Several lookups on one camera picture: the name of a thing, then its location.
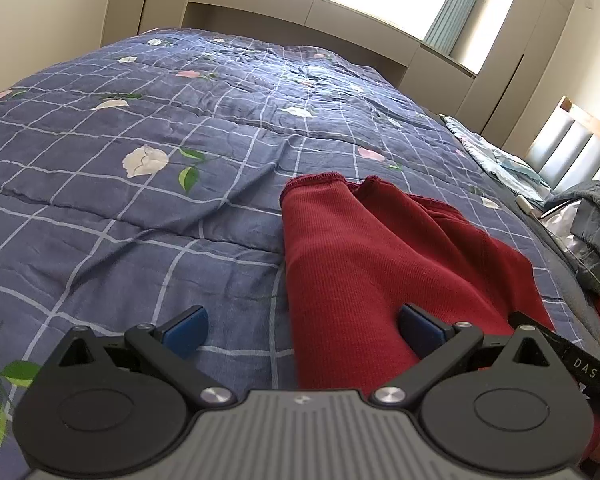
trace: metal screw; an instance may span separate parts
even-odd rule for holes
[[[233,395],[231,391],[226,388],[215,386],[213,388],[205,388],[202,390],[200,397],[209,404],[225,404],[233,398]]]
[[[374,397],[383,404],[397,404],[398,402],[402,402],[407,397],[407,394],[404,390],[396,386],[385,386],[384,388],[377,389],[374,392]]]
[[[312,398],[306,395],[300,395],[294,398],[296,404],[304,405],[312,401]]]

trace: gray blanket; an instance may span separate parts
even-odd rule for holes
[[[571,225],[571,233],[586,246],[568,259],[576,271],[578,281],[587,290],[600,296],[600,181],[590,180],[552,196],[545,202],[547,208],[582,199]]]

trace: bedsheet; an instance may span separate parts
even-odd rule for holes
[[[0,480],[27,469],[13,407],[73,324],[115,335],[202,304],[210,333],[192,366],[240,396],[293,388],[278,199],[323,171],[443,200],[520,250],[557,331],[580,343],[540,242],[374,70],[155,30],[0,94]]]

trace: blue gripper pad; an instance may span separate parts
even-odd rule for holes
[[[400,308],[398,330],[402,339],[420,359],[424,359],[456,333],[453,327],[412,304],[405,304]]]
[[[192,306],[154,331],[154,337],[182,359],[189,358],[209,334],[209,316],[199,305]]]

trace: light blue curtain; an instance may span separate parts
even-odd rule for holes
[[[449,55],[466,23],[476,0],[445,0],[424,43],[438,52]]]

